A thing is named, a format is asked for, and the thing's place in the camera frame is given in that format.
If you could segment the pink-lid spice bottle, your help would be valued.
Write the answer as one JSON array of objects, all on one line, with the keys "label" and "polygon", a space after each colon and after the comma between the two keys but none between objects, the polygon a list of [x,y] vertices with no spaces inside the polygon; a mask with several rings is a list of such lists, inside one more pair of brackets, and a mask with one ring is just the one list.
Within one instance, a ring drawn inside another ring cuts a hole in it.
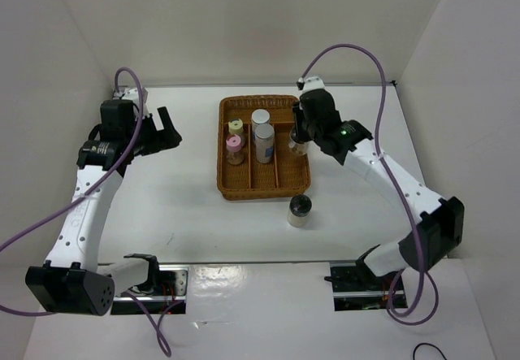
[{"label": "pink-lid spice bottle", "polygon": [[237,166],[244,162],[245,152],[243,138],[240,135],[229,135],[226,139],[226,160],[230,165]]}]

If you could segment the black-lid white salt bottle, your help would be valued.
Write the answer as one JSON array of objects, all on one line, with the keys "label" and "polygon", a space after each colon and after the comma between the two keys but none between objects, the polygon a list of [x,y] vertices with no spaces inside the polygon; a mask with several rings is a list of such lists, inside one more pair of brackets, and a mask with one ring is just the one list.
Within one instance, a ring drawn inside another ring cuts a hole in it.
[{"label": "black-lid white salt bottle", "polygon": [[312,209],[312,201],[305,194],[298,194],[291,198],[288,207],[288,223],[295,228],[304,227]]}]

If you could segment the silver-lid blue-label bottle front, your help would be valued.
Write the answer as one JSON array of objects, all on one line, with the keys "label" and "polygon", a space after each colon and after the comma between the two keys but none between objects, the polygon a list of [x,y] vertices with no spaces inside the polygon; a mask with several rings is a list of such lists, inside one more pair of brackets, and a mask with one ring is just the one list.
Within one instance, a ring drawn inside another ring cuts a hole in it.
[{"label": "silver-lid blue-label bottle front", "polygon": [[259,124],[254,132],[256,159],[269,163],[274,153],[275,130],[270,124]]}]

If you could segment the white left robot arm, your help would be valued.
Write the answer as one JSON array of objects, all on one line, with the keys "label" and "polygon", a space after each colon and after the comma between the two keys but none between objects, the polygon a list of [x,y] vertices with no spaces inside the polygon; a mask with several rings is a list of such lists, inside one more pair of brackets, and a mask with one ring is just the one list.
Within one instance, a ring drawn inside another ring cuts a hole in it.
[{"label": "white left robot arm", "polygon": [[182,138],[167,108],[158,108],[157,129],[146,108],[146,89],[124,89],[100,106],[101,122],[80,147],[76,191],[62,229],[42,266],[30,267],[25,283],[48,313],[104,315],[129,290],[150,295],[172,290],[176,276],[152,254],[127,254],[98,266],[102,232],[127,167],[137,156],[177,147]]}]

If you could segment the yellow-lid spice bottle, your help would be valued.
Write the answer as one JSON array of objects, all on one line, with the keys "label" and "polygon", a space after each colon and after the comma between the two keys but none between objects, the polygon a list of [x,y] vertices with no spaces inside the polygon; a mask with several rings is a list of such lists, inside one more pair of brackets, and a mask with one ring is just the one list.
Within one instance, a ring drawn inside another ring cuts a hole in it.
[{"label": "yellow-lid spice bottle", "polygon": [[233,119],[228,122],[227,130],[229,136],[239,136],[241,139],[244,138],[244,124],[242,119]]}]

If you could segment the silver-lid blue-label bottle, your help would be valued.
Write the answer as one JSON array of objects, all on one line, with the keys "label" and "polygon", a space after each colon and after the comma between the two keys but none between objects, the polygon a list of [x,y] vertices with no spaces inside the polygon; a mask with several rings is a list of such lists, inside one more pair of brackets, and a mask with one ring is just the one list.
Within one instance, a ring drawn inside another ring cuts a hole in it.
[{"label": "silver-lid blue-label bottle", "polygon": [[252,132],[256,131],[256,128],[262,124],[269,124],[271,121],[270,113],[265,109],[254,110],[251,115]]},{"label": "silver-lid blue-label bottle", "polygon": [[256,159],[269,163],[274,153],[275,130],[270,124],[259,124],[254,132]]}]

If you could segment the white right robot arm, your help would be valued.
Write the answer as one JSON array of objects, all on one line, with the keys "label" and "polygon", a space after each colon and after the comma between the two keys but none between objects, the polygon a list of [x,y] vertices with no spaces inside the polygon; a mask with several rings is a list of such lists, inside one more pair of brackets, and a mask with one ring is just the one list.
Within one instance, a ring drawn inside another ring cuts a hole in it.
[{"label": "white right robot arm", "polygon": [[358,121],[344,121],[323,82],[299,83],[301,95],[292,106],[297,137],[313,141],[340,165],[364,179],[410,219],[403,238],[376,245],[356,261],[356,280],[376,288],[384,276],[406,269],[429,271],[462,241],[465,207],[457,197],[446,199],[416,180],[375,146],[375,138]]}]

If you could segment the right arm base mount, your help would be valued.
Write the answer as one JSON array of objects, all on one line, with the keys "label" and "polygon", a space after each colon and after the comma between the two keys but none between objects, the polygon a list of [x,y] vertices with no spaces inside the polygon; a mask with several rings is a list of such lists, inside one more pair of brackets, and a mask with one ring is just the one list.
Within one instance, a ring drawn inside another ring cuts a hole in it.
[{"label": "right arm base mount", "polygon": [[338,262],[330,264],[330,273],[324,276],[324,280],[331,285],[335,311],[384,310],[390,295],[397,309],[406,309],[402,279],[390,291],[395,276],[396,272],[391,272],[365,280],[354,262]]}]

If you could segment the black-lid dark spice bottle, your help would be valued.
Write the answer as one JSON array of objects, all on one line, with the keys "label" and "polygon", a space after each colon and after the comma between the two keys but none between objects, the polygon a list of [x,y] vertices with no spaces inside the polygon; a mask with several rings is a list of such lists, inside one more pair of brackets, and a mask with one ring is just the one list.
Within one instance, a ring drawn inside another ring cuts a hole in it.
[{"label": "black-lid dark spice bottle", "polygon": [[309,142],[300,141],[297,139],[296,129],[292,128],[289,133],[288,148],[289,152],[297,157],[301,157],[307,154]]}]

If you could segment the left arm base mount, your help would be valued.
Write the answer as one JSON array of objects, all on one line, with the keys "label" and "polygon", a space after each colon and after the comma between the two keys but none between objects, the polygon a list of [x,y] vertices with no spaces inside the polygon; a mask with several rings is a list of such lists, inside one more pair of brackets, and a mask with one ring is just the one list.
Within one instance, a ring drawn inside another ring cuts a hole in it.
[{"label": "left arm base mount", "polygon": [[[153,286],[145,283],[133,285],[127,289],[136,297],[151,315],[160,315],[169,306],[168,314],[184,314],[189,283],[189,267],[187,265],[160,263],[158,282]],[[111,276],[115,281],[115,289],[121,290],[122,284],[129,284],[130,279],[145,279],[143,262],[118,262],[99,266],[98,272]]]}]

